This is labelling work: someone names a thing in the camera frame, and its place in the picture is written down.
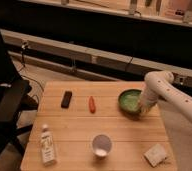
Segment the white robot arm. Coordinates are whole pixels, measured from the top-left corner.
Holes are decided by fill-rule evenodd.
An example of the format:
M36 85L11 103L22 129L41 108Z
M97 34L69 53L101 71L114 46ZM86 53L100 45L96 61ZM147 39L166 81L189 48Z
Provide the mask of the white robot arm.
M139 97L139 106L147 113L163 97L192 124L192 97L175 88L170 71L152 71L144 77L145 87Z

